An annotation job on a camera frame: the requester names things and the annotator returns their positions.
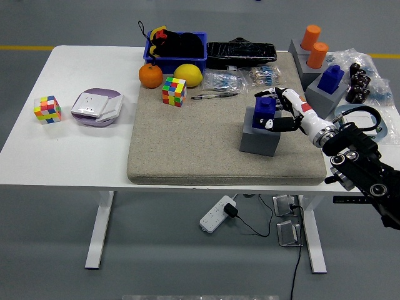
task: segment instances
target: rubik's cube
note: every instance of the rubik's cube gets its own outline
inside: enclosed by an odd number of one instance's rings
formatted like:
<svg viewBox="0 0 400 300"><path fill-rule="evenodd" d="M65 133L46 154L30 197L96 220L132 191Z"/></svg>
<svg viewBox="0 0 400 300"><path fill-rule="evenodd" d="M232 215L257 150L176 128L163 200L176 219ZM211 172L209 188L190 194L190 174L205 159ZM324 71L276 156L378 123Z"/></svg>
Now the rubik's cube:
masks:
<svg viewBox="0 0 400 300"><path fill-rule="evenodd" d="M167 77L162 87L162 101L165 104L182 107L186 99L186 80Z"/></svg>
<svg viewBox="0 0 400 300"><path fill-rule="evenodd" d="M61 107L54 96L35 99L33 112L41 124L61 121Z"/></svg>

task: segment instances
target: orange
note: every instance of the orange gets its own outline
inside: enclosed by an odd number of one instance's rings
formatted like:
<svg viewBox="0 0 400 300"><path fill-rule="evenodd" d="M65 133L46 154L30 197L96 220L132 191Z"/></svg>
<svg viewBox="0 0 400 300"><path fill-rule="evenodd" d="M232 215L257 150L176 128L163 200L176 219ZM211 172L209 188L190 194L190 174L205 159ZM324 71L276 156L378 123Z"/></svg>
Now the orange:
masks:
<svg viewBox="0 0 400 300"><path fill-rule="evenodd" d="M163 72L157 65L145 64L139 70L139 80L147 88L155 89L163 83Z"/></svg>

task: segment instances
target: black plush toy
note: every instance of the black plush toy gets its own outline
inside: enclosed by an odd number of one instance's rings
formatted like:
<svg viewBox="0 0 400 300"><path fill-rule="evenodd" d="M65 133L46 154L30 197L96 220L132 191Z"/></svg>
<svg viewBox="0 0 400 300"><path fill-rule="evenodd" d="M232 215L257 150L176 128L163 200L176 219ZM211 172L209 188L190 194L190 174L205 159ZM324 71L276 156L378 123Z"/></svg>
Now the black plush toy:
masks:
<svg viewBox="0 0 400 300"><path fill-rule="evenodd" d="M162 58L203 58L204 46L200 37L191 32L178 34L162 26L151 31L149 54Z"/></svg>

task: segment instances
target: pen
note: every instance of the pen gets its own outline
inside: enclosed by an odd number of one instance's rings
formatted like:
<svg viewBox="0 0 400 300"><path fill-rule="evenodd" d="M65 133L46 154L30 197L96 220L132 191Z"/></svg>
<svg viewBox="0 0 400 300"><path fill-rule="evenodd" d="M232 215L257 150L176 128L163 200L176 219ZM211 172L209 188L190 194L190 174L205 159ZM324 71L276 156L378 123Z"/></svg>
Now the pen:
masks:
<svg viewBox="0 0 400 300"><path fill-rule="evenodd" d="M192 97L191 99L201 100L201 99L210 99L210 98L231 97L231 96L236 96L236 95L237 95L236 92L222 92L221 94L215 94L215 95L200 94L200 95Z"/></svg>

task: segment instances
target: blue plastic basket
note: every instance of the blue plastic basket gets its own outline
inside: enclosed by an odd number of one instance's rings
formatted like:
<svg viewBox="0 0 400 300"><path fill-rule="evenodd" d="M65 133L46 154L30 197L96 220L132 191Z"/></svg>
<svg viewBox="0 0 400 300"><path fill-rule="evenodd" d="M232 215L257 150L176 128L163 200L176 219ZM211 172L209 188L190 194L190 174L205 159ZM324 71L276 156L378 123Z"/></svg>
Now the blue plastic basket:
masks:
<svg viewBox="0 0 400 300"><path fill-rule="evenodd" d="M179 67L182 64L193 64L197 66L201 72L203 72L204 68L206 67L206 61L207 61L207 33L205 32L192 32L195 35L197 35L204 46L204 57L203 58L180 58L180 57L157 57L156 58L156 64L159 66L162 70L162 73L164 74L173 74L175 69ZM149 41L147 40L146 42L146 47L144 48L144 54L143 54L143 59L146 61L146 64L152 63L153 59L148 56L149 48L151 45L149 44Z"/></svg>

